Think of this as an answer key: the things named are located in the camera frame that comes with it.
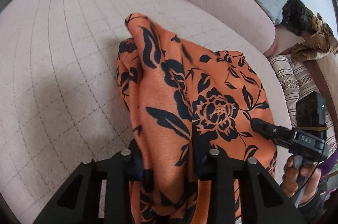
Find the purple fabric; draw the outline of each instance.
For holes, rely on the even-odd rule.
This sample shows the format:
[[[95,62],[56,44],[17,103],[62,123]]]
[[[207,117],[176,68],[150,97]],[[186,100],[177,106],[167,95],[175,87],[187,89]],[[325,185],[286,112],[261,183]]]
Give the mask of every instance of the purple fabric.
[[[318,165],[318,168],[322,170],[322,177],[327,175],[333,169],[334,165],[337,163],[337,160],[338,160],[338,148],[329,158],[327,158],[327,160]]]

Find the black sleeve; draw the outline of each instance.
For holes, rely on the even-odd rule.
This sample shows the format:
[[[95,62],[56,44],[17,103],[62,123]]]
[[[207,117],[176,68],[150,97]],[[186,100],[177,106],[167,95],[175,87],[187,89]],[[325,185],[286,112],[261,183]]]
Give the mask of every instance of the black sleeve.
[[[323,215],[324,202],[320,197],[319,191],[313,199],[304,206],[298,207],[298,210],[304,216],[308,224],[315,224]]]

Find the gray handle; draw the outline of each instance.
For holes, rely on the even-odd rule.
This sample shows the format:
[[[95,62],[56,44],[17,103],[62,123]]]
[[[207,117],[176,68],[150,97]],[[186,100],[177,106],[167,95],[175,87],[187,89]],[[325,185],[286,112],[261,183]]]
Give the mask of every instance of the gray handle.
[[[298,177],[297,177],[297,184],[298,184],[298,189],[300,189],[300,187],[302,187],[308,180],[308,178],[303,177],[300,175],[299,171],[301,169],[301,167],[305,166],[309,164],[307,162],[307,160],[303,160],[303,156],[301,155],[294,155],[293,156],[293,165],[292,167],[298,170]],[[296,194],[294,194],[290,199],[293,202],[293,204],[295,204],[296,208],[298,208],[298,205],[300,203],[301,198],[303,197],[304,191],[305,191],[304,187],[302,190],[296,192]]]

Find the striped fabric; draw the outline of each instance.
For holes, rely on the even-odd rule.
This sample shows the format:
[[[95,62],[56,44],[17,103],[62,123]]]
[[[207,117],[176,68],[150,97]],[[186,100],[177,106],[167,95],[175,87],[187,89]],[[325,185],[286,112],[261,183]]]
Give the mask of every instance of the striped fabric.
[[[302,62],[292,63],[290,55],[279,55],[271,57],[270,63],[275,71],[277,78],[283,88],[286,105],[293,128],[297,127],[296,103],[313,91],[320,93],[311,74]],[[327,144],[329,146],[329,156],[337,148],[334,126],[332,118],[326,109],[327,123]]]

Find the hand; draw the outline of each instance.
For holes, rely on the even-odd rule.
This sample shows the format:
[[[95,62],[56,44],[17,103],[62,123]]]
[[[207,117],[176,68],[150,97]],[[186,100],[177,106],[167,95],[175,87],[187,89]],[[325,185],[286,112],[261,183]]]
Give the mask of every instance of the hand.
[[[286,162],[286,165],[284,166],[283,183],[281,184],[283,191],[288,197],[293,196],[295,192],[298,190],[298,184],[296,182],[298,177],[298,171],[297,169],[292,168],[292,165],[293,165],[293,157],[290,156],[288,158],[288,161]],[[300,175],[303,177],[309,177],[312,174],[315,167],[316,167],[315,165],[308,165],[301,168]],[[322,171],[319,168],[317,168],[313,173],[311,179],[307,182],[304,195],[300,200],[300,204],[307,203],[314,197],[314,195],[317,192],[317,187],[321,175]]]

